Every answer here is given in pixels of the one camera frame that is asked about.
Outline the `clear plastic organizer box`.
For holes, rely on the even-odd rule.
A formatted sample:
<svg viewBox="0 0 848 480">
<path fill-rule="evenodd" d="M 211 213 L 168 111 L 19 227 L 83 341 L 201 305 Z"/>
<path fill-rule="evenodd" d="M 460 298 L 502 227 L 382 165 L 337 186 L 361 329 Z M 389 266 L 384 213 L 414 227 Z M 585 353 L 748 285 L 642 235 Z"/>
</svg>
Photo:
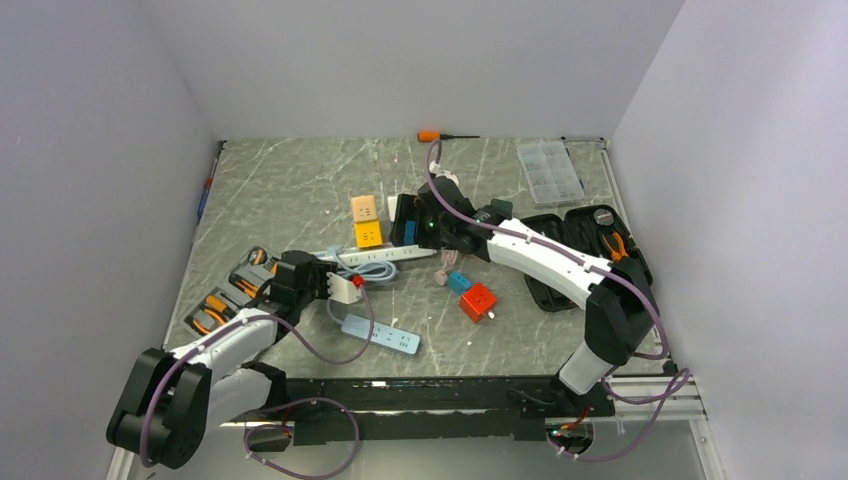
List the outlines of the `clear plastic organizer box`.
<svg viewBox="0 0 848 480">
<path fill-rule="evenodd" d="M 523 143 L 517 146 L 519 163 L 536 204 L 580 201 L 585 192 L 562 140 Z"/>
</svg>

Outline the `red cube adapter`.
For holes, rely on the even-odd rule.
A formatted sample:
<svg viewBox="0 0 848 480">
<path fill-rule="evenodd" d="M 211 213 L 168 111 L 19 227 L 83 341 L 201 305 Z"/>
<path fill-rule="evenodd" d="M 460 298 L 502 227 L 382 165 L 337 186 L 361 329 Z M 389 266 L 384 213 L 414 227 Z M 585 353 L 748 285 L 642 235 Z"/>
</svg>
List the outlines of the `red cube adapter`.
<svg viewBox="0 0 848 480">
<path fill-rule="evenodd" d="M 460 296 L 459 308 L 475 324 L 491 317 L 497 297 L 482 283 L 473 284 Z"/>
</svg>

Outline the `white power strip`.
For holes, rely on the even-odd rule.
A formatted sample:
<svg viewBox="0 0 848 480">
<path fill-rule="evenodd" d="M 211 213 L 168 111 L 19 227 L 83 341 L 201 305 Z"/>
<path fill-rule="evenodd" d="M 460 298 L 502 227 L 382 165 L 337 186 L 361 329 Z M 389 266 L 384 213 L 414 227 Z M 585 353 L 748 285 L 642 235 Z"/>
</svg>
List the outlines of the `white power strip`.
<svg viewBox="0 0 848 480">
<path fill-rule="evenodd" d="M 438 253 L 437 250 L 422 248 L 418 245 L 380 246 L 371 249 L 329 248 L 324 251 L 311 252 L 311 255 L 322 261 L 340 260 L 348 267 L 355 267 L 373 262 L 401 262 L 426 258 Z"/>
</svg>

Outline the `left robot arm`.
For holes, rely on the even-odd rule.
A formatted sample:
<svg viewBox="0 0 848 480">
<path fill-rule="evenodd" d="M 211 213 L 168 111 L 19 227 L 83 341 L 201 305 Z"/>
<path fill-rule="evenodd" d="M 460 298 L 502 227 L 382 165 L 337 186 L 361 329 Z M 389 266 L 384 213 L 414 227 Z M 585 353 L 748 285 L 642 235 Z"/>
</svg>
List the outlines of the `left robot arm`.
<svg viewBox="0 0 848 480">
<path fill-rule="evenodd" d="M 326 300 L 338 265 L 299 250 L 254 248 L 187 316 L 200 337 L 136 359 L 111 415 L 106 440 L 152 465 L 177 469 L 205 433 L 253 411 L 264 420 L 287 406 L 286 373 L 257 360 Z"/>
</svg>

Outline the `light blue power strip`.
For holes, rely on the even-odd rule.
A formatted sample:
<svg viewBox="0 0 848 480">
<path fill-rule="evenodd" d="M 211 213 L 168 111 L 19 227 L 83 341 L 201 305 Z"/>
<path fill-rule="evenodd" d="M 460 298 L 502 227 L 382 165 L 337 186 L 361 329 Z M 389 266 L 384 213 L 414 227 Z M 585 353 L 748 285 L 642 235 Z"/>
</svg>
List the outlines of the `light blue power strip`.
<svg viewBox="0 0 848 480">
<path fill-rule="evenodd" d="M 349 336 L 407 355 L 418 352 L 421 338 L 413 333 L 349 314 L 341 323 L 341 331 Z"/>
</svg>

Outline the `grey tool case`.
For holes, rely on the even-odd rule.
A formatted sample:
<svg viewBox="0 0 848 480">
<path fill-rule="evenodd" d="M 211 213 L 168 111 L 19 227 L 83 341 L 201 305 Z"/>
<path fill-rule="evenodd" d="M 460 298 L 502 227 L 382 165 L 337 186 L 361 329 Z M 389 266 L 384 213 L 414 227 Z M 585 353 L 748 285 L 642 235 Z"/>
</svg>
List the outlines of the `grey tool case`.
<svg viewBox="0 0 848 480">
<path fill-rule="evenodd" d="M 181 326 L 194 338 L 223 326 L 273 277 L 279 259 L 268 248 L 253 246 L 227 271 L 222 282 L 201 295 L 200 301 L 181 320 Z"/>
</svg>

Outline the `dark green cube adapter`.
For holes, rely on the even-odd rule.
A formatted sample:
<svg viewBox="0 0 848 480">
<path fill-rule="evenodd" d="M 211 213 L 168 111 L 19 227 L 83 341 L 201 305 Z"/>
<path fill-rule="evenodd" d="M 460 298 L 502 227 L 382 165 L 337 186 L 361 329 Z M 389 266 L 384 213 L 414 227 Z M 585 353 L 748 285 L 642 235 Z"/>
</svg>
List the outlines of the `dark green cube adapter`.
<svg viewBox="0 0 848 480">
<path fill-rule="evenodd" d="M 504 199 L 492 199 L 489 203 L 491 211 L 504 219 L 513 218 L 513 203 Z"/>
</svg>

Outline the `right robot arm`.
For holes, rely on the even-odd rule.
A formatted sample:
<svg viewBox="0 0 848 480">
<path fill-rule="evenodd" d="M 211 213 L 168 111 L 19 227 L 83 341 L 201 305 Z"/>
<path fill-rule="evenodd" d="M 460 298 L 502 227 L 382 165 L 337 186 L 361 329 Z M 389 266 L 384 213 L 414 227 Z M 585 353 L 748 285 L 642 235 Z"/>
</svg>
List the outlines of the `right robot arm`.
<svg viewBox="0 0 848 480">
<path fill-rule="evenodd" d="M 531 229 L 495 202 L 476 208 L 450 178 L 432 177 L 390 209 L 395 244 L 456 250 L 515 269 L 552 288 L 584 312 L 583 340 L 556 374 L 551 401 L 574 415 L 590 390 L 638 353 L 658 309 L 636 260 L 582 253 Z"/>
</svg>

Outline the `pink cube socket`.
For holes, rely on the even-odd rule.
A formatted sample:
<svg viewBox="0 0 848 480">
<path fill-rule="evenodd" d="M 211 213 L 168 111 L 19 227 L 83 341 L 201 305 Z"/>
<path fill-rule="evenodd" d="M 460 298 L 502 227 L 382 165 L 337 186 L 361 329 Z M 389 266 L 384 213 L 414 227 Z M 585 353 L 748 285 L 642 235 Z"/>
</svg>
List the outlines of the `pink cube socket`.
<svg viewBox="0 0 848 480">
<path fill-rule="evenodd" d="M 449 269 L 441 268 L 434 273 L 434 279 L 439 286 L 445 286 L 449 279 Z"/>
</svg>

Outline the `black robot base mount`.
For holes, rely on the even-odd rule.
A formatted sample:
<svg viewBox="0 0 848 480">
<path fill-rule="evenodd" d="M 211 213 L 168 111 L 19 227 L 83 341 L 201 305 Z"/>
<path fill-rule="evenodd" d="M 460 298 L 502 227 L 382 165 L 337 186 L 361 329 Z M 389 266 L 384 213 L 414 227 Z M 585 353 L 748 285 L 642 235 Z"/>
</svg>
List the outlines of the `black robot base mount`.
<svg viewBox="0 0 848 480">
<path fill-rule="evenodd" d="M 273 403 L 267 413 L 240 420 L 286 422 L 297 446 L 350 440 L 509 437 L 543 441 L 561 423 L 614 415 L 599 386 L 574 397 L 548 375 L 291 379 L 288 397 L 297 406 Z"/>
</svg>

